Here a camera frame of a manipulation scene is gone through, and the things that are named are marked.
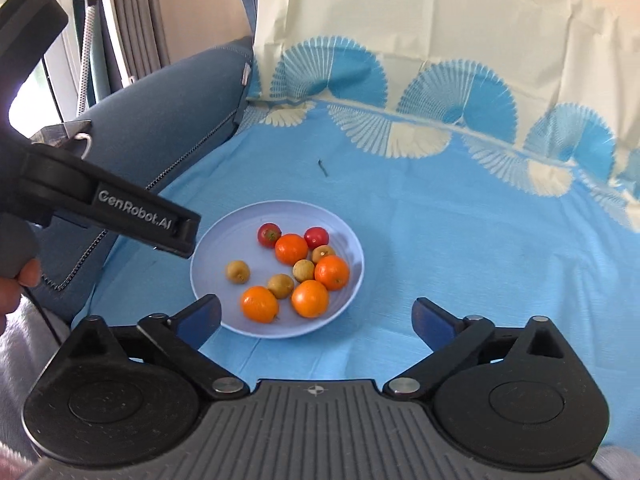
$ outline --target window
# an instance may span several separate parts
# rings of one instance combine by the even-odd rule
[[[6,0],[0,0],[0,6]],[[76,117],[79,78],[79,49],[75,33],[72,0],[58,0],[69,16],[69,24],[51,45],[22,85],[9,111],[9,122],[24,136],[31,137],[43,126]]]
[[[9,122],[26,137],[61,121],[42,62],[24,82],[9,110]]]

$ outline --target blue fabric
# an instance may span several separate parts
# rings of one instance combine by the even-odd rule
[[[356,300],[315,333],[256,340],[221,328],[202,352],[249,384],[372,377],[382,385],[429,353],[411,329],[418,296],[501,326],[543,314],[607,397],[606,442],[639,452],[639,235],[616,223],[578,179],[559,197],[523,192],[474,160],[457,133],[435,156],[377,156],[341,129],[330,108],[309,103],[284,120],[287,110],[250,108],[247,117],[260,123],[245,124],[161,194],[202,214],[199,235],[262,200],[329,209],[364,248]],[[121,238],[84,314],[132,324],[151,312],[174,314],[193,299],[188,261]]]

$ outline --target red cherry tomato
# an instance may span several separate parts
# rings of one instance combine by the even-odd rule
[[[264,224],[258,229],[258,242],[263,247],[273,248],[282,236],[282,231],[276,224]]]
[[[321,245],[329,245],[329,233],[321,227],[311,227],[305,232],[305,241],[312,251]]]

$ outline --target fan pattern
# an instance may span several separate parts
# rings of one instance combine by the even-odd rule
[[[494,70],[473,60],[429,65],[407,85],[397,106],[389,108],[380,60],[350,38],[318,36],[288,48],[267,88],[255,60],[252,72],[249,96],[268,95],[280,103],[247,108],[239,132],[255,123],[300,124],[314,107],[312,97],[329,101],[330,117],[358,149],[385,158],[437,155],[449,146],[453,129],[471,157],[506,184],[559,197],[580,174],[612,218],[640,232],[640,149],[629,155],[620,174],[612,174],[615,135],[589,107],[555,104],[530,128],[519,150],[514,146],[518,110],[511,89]]]

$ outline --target curtain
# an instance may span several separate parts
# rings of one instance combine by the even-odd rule
[[[127,72],[132,80],[169,64],[158,0],[113,0]]]

